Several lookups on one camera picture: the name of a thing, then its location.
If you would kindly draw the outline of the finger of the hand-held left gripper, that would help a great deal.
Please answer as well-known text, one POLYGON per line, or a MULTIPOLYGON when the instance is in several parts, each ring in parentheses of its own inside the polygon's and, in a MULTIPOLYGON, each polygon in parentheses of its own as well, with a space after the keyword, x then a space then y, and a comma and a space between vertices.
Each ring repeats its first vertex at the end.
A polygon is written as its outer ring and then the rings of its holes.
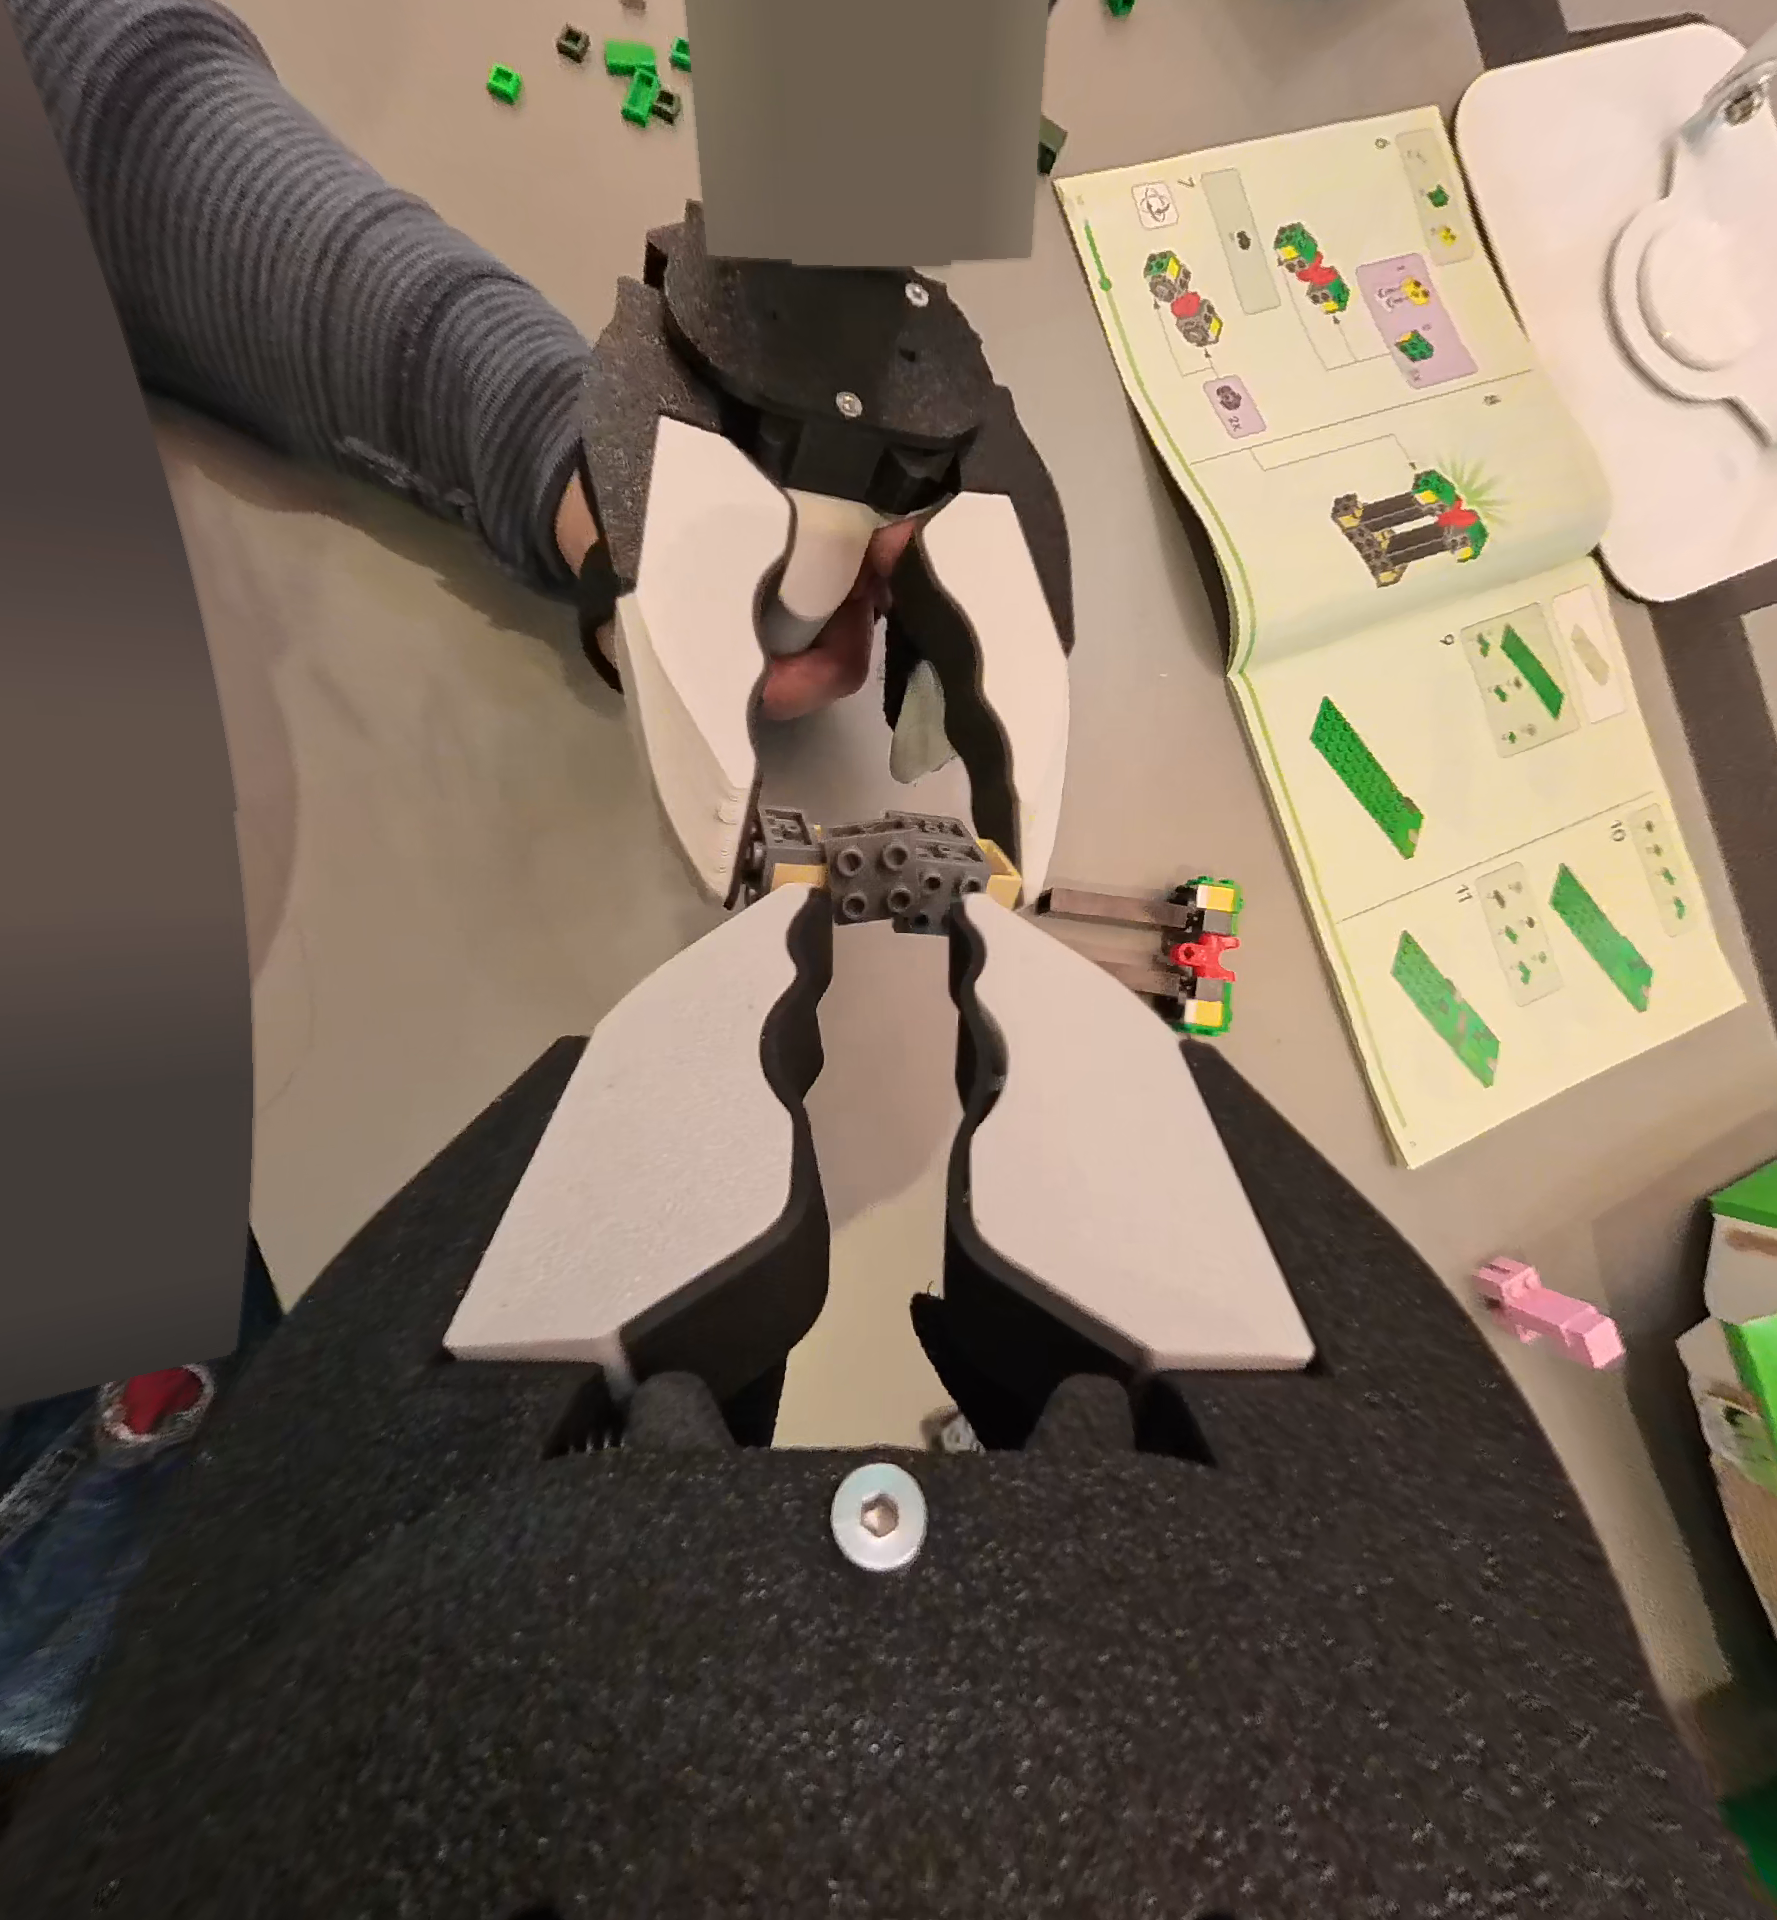
POLYGON ((759 807, 761 621, 794 503, 722 435, 659 420, 633 588, 616 603, 619 677, 670 837, 730 913, 759 807))
POLYGON ((1069 659, 1010 497, 958 493, 910 537, 908 639, 939 683, 975 829, 1039 893, 1065 798, 1069 659))

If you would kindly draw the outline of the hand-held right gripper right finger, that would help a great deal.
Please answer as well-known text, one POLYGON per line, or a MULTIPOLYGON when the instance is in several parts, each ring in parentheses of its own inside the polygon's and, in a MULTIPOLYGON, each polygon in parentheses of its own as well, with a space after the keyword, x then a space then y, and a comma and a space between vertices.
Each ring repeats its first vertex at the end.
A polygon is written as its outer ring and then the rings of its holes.
POLYGON ((916 1337, 983 1451, 1069 1380, 1132 1411, 1195 1378, 1297 1378, 1316 1342, 1193 1073, 1197 1049, 1031 917, 949 917, 959 1121, 916 1337))

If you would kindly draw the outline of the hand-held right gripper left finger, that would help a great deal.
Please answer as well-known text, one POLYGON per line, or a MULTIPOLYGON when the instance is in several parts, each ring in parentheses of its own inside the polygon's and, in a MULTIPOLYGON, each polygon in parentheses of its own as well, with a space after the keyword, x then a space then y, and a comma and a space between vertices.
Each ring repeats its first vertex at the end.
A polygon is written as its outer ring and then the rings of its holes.
POLYGON ((827 1303, 807 1115, 830 980, 827 897, 782 884, 594 1030, 444 1333, 470 1362, 584 1362, 614 1404, 692 1375, 769 1446, 827 1303))

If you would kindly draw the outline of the dark grey and tan brick assembly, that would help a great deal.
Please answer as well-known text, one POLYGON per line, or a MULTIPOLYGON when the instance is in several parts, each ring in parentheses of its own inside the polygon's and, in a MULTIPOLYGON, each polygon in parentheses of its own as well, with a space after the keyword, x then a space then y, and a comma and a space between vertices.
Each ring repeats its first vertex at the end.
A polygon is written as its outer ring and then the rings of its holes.
POLYGON ((827 841, 835 835, 878 829, 914 829, 916 833, 969 837, 978 841, 993 871, 986 890, 975 894, 985 894, 993 898, 997 907, 1005 909, 1020 904, 1021 882, 1015 865, 994 841, 977 837, 972 827, 959 819, 934 812, 890 810, 855 825, 819 827, 797 809, 764 807, 758 810, 741 851, 729 907, 750 904, 782 884, 807 884, 827 893, 827 841))

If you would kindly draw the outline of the person's left forearm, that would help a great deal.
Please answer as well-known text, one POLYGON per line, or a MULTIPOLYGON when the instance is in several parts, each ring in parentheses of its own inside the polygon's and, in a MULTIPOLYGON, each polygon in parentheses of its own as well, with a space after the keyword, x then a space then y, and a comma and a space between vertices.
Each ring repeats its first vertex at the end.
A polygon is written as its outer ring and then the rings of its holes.
POLYGON ((349 152, 225 6, 7 13, 140 384, 569 594, 589 347, 565 313, 349 152))

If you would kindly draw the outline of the person's left hand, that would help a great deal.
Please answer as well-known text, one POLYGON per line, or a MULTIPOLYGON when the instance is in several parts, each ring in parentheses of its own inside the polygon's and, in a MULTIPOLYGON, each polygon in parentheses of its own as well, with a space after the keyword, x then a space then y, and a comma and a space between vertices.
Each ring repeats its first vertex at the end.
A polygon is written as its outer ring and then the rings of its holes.
POLYGON ((811 644, 769 660, 759 702, 764 718, 794 722, 852 697, 867 682, 876 626, 893 599, 893 573, 914 529, 914 520, 876 529, 846 597, 811 644))

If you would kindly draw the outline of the black green red brick assembly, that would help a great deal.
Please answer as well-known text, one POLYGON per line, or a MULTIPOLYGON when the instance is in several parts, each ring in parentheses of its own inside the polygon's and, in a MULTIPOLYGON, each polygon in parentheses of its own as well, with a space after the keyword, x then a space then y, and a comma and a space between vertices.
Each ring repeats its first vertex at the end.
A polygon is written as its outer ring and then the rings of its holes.
POLYGON ((1235 878, 1201 873, 1164 893, 1062 882, 1042 894, 1034 913, 1173 1030, 1210 1041, 1235 1024, 1243 909, 1235 878))

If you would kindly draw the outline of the pile of small green bricks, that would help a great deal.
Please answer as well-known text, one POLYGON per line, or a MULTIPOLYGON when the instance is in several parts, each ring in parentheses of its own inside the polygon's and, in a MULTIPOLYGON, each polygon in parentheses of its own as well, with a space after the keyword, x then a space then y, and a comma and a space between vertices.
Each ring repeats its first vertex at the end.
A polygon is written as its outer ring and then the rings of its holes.
POLYGON ((689 43, 684 34, 667 45, 641 36, 598 36, 567 21, 551 41, 555 62, 567 71, 598 71, 611 86, 617 121, 636 130, 677 129, 689 101, 681 82, 692 76, 689 43))

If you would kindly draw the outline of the brick instruction booklet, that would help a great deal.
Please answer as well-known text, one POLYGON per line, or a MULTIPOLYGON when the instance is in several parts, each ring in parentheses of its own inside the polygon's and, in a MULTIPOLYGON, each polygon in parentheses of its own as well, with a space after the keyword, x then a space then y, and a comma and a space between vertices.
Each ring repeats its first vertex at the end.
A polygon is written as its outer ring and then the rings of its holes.
POLYGON ((1053 186, 1211 541, 1228 683, 1394 1157, 1738 1008, 1597 564, 1602 473, 1440 110, 1053 186))

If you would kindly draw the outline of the pink brick figure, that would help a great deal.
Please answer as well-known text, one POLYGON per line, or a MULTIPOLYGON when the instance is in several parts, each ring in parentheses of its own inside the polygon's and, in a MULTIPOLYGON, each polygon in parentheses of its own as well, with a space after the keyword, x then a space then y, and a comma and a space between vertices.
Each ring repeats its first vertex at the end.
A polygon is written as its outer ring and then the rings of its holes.
POLYGON ((1516 1259, 1476 1266, 1476 1291, 1503 1330, 1524 1346, 1547 1342, 1591 1371, 1613 1371, 1625 1344, 1600 1307, 1550 1287, 1539 1268, 1516 1259))

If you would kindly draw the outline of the white stand base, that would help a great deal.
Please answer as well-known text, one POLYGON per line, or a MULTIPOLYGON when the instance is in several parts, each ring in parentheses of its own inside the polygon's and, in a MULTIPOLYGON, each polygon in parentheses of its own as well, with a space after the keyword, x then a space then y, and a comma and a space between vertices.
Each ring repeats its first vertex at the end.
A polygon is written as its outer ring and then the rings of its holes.
POLYGON ((1777 15, 1490 70, 1454 140, 1516 314, 1609 494, 1643 603, 1777 602, 1777 15))

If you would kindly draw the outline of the person's blue jeans leg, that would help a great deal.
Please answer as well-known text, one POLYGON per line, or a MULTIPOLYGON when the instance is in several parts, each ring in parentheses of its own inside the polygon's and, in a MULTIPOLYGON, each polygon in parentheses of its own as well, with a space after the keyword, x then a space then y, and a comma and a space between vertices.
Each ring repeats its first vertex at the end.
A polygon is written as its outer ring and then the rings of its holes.
POLYGON ((0 1411, 0 1764, 68 1745, 165 1504, 244 1364, 242 1353, 195 1364, 192 1401, 151 1430, 128 1423, 116 1384, 0 1411))

